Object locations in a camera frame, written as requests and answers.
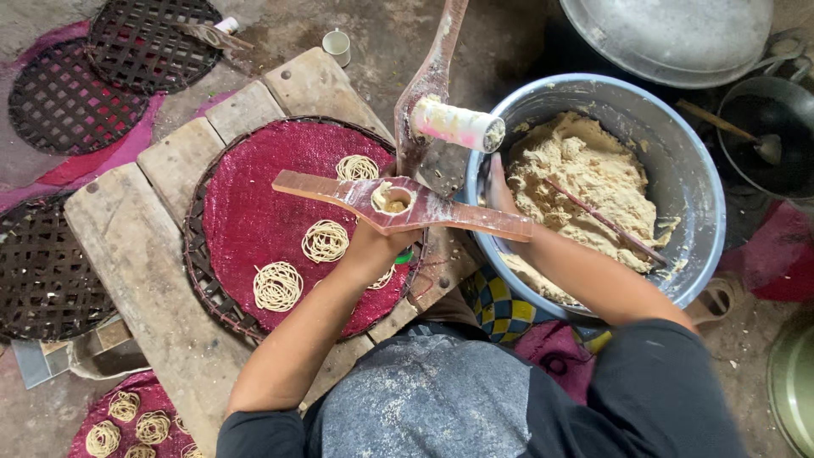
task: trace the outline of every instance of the black sleeve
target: black sleeve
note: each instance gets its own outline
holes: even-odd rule
[[[298,458],[304,456],[304,445],[296,411],[235,412],[217,435],[217,458]]]
[[[653,319],[618,327],[594,368],[588,407],[646,456],[746,456],[701,340]]]

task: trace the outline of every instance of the hand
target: hand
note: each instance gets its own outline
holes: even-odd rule
[[[401,250],[421,238],[422,233],[423,229],[415,229],[383,236],[360,219],[338,267],[352,272],[354,279],[368,287],[387,273]]]
[[[492,154],[489,180],[486,182],[486,205],[501,212],[520,214],[517,205],[514,204],[514,196],[506,185],[501,155],[497,152]]]

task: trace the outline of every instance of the white cup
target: white cup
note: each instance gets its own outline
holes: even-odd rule
[[[222,20],[221,22],[215,24],[215,29],[220,30],[221,32],[231,35],[238,31],[238,20],[234,17],[229,16],[226,19]]]
[[[336,63],[344,68],[351,61],[351,39],[339,29],[329,32],[322,39],[322,49],[332,55]]]

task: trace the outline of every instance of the large aluminum pot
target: large aluminum pot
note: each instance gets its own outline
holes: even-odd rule
[[[678,306],[686,307],[712,277],[724,246],[724,191],[709,153],[689,125],[650,93],[615,78],[570,73],[527,84],[492,110],[506,123],[507,135],[500,150],[504,161],[511,145],[524,136],[516,129],[521,123],[537,126],[569,110],[599,120],[622,143],[635,142],[635,152],[650,180],[647,198],[656,204],[659,218],[681,217],[661,254],[674,262],[686,260],[686,266],[670,275],[655,272],[646,278]],[[470,152],[467,204],[485,202],[488,165],[488,155]],[[602,325],[584,307],[551,302],[520,281],[498,254],[509,252],[503,240],[480,233],[475,239],[497,274],[523,299],[574,324]]]

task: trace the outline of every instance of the pink cloth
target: pink cloth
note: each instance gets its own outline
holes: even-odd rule
[[[53,29],[39,37],[17,60],[0,62],[0,192],[26,187],[65,161],[65,156],[39,152],[17,136],[8,117],[8,96],[20,70],[31,59],[56,43],[86,36],[89,26],[90,22],[83,20]]]
[[[814,240],[808,216],[777,202],[741,247],[724,253],[719,271],[736,271],[756,297],[803,302],[814,297]]]
[[[568,396],[585,405],[595,358],[576,343],[571,326],[551,320],[523,334],[514,352],[549,374]]]
[[[83,20],[51,30],[39,37],[15,62],[0,64],[0,69],[5,73],[16,74],[48,46],[84,37],[89,26],[90,22]],[[14,207],[22,200],[78,189],[114,167],[135,161],[138,154],[150,146],[155,115],[163,102],[164,95],[153,95],[142,119],[124,138],[83,156],[66,158],[38,152],[17,138],[9,126],[3,131],[3,135],[10,135],[9,145],[2,149],[3,154],[0,155],[0,159],[3,159],[3,166],[0,167],[0,189],[5,189],[0,192],[0,211]]]
[[[141,405],[138,408],[136,417],[131,421],[123,422],[107,414],[110,399],[119,391],[138,394]],[[153,371],[145,371],[133,374],[122,381],[116,388],[110,390],[99,401],[88,409],[88,416],[82,422],[79,432],[73,437],[71,450],[68,458],[93,458],[85,449],[85,437],[94,425],[102,421],[109,420],[119,428],[121,439],[119,447],[108,458],[123,458],[127,449],[139,443],[136,439],[136,424],[138,419],[146,412],[157,410],[164,411],[170,419],[169,435],[162,443],[151,445],[156,452],[156,456],[181,456],[181,450],[193,443],[192,436],[184,434],[173,421],[177,415],[173,403],[170,402],[167,393]]]
[[[164,102],[164,95],[153,95],[150,97],[150,106],[144,112],[144,117],[138,124],[121,140],[107,148],[114,148],[120,145],[99,167],[95,170],[73,179],[70,183],[65,183],[71,178],[71,172],[63,174],[59,167],[52,170],[46,176],[46,183],[37,181],[26,187],[21,187],[8,192],[0,192],[0,211],[14,207],[22,200],[37,196],[48,196],[66,189],[79,189],[87,183],[95,180],[99,175],[119,165],[128,164],[136,160],[138,154],[150,146],[152,137],[152,126],[155,114]]]
[[[275,121],[225,154],[207,186],[203,229],[212,269],[226,292],[266,332],[294,309],[275,312],[255,305],[255,266],[289,262],[303,278],[304,298],[336,267],[336,262],[317,264],[305,257],[300,247],[305,232],[321,219],[337,222],[348,236],[356,228],[356,217],[346,209],[275,191],[271,183],[280,170],[336,178],[336,164],[352,154],[369,157],[379,170],[395,160],[355,130],[316,122]],[[342,337],[363,332],[390,313],[408,271],[408,265],[400,264],[387,286],[367,289]]]

